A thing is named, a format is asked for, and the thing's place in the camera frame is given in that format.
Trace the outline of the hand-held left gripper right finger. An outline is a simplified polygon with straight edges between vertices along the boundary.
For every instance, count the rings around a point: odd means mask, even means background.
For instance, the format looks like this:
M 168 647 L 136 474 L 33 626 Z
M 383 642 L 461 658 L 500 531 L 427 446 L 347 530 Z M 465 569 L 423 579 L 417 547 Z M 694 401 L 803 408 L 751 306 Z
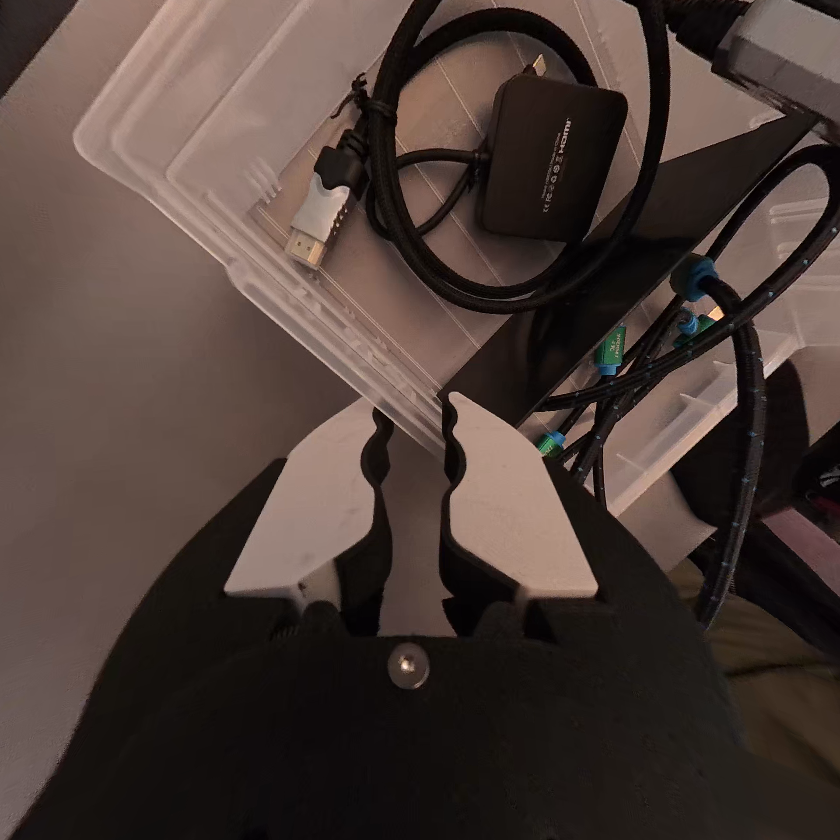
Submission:
M 598 583 L 538 449 L 459 392 L 447 395 L 442 535 L 490 601 L 591 600 Z

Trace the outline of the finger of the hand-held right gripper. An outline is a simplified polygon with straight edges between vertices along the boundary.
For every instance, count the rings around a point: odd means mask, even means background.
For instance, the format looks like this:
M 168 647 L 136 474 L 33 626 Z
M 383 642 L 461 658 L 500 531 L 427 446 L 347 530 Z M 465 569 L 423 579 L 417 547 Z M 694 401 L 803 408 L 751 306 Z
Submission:
M 839 2 L 756 1 L 718 45 L 712 72 L 839 142 Z

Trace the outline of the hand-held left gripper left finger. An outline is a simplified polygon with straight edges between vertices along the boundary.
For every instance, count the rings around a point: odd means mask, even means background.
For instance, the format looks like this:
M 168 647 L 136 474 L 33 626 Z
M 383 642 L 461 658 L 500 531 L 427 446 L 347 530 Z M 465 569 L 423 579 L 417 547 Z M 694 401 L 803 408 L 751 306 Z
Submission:
M 392 422 L 345 408 L 287 457 L 224 585 L 236 597 L 370 599 L 392 569 L 382 482 Z

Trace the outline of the clear plastic storage bin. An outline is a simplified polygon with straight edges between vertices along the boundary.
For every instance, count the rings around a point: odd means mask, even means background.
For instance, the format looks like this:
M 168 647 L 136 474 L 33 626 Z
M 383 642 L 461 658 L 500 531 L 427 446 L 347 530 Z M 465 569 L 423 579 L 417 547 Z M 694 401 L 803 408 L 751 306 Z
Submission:
M 438 393 L 504 332 L 504 318 L 440 300 L 391 243 L 352 207 L 319 268 L 284 253 L 291 219 L 308 194 L 324 145 L 353 126 L 349 106 L 331 114 L 364 73 L 375 84 L 382 53 L 411 2 L 167 2 L 75 132 L 79 153 L 141 194 L 226 269 L 257 309 L 443 458 Z M 510 5 L 555 23 L 579 47 L 599 88 L 629 100 L 623 134 L 595 211 L 598 225 L 636 181 L 647 117 L 644 42 L 620 2 L 442 2 L 423 35 L 474 9 Z M 779 136 L 783 117 L 714 78 L 671 42 L 674 92 L 664 162 L 717 152 L 735 164 L 748 141 Z M 471 152 L 486 135 L 499 86 L 543 54 L 548 77 L 571 81 L 533 38 L 482 34 L 432 59 L 406 87 L 398 153 L 423 147 Z M 427 242 L 456 271 L 493 287 L 537 275 L 561 245 L 494 236 L 467 194 Z M 747 297 L 781 265 L 825 206 L 812 167 L 773 192 L 721 256 L 724 280 Z M 765 369 L 814 359 L 805 373 L 813 434 L 835 423 L 838 396 L 838 241 L 756 319 Z M 606 447 L 606 490 L 620 514 L 710 431 L 734 403 L 730 342 L 671 374 L 623 420 Z

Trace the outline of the black divider plate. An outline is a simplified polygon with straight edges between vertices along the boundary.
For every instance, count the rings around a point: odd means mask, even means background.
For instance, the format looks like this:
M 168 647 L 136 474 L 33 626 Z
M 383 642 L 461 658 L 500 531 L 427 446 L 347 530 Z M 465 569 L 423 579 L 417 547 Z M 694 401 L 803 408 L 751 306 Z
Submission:
M 444 386 L 521 426 L 809 133 L 790 115 L 662 163 L 631 237 L 569 297 L 511 316 Z

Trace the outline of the person's olive jacket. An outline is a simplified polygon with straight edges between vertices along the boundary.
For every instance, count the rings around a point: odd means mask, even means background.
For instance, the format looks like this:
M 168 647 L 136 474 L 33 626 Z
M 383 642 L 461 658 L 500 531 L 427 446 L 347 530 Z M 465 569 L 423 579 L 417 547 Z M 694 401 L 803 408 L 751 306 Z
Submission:
M 836 661 L 739 595 L 727 596 L 705 639 L 729 680 L 813 676 L 838 683 Z

